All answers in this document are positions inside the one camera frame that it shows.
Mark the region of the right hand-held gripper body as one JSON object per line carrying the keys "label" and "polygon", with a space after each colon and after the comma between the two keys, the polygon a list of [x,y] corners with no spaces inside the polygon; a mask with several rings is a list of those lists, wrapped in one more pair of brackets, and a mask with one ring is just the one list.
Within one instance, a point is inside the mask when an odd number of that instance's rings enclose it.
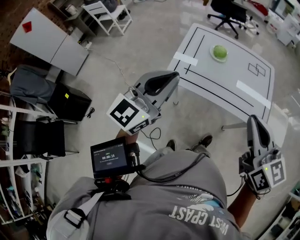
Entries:
{"label": "right hand-held gripper body", "polygon": [[286,180],[285,159],[278,148],[256,157],[246,152],[239,157],[239,174],[246,177],[252,189],[259,194]]}

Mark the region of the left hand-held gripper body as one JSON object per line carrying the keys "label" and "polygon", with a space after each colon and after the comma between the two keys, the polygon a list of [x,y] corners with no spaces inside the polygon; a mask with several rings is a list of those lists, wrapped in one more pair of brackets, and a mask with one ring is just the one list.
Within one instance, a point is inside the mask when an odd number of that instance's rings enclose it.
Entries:
{"label": "left hand-held gripper body", "polygon": [[161,87],[130,86],[119,94],[107,111],[107,116],[129,135],[135,135],[161,118],[159,97]]}

